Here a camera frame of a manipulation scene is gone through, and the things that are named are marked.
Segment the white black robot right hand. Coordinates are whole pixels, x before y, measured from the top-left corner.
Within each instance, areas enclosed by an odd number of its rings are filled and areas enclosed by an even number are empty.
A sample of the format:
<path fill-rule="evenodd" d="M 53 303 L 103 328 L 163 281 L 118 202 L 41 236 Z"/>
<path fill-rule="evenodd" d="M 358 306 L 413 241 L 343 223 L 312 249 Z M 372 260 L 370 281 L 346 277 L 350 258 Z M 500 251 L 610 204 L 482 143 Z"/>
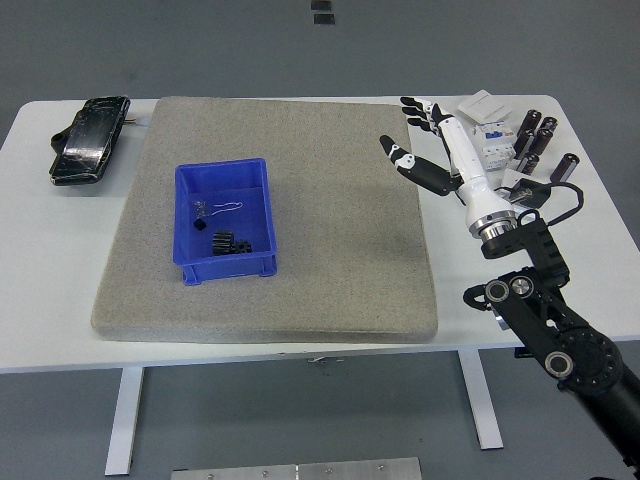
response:
<path fill-rule="evenodd" d="M 491 188 L 479 156 L 461 122 L 439 104 L 402 97 L 407 123 L 439 137 L 449 158 L 448 170 L 401 148 L 387 135 L 379 138 L 396 170 L 439 196 L 456 193 L 466 206 L 466 226 L 475 238 L 494 238 L 516 228 L 511 204 Z"/>

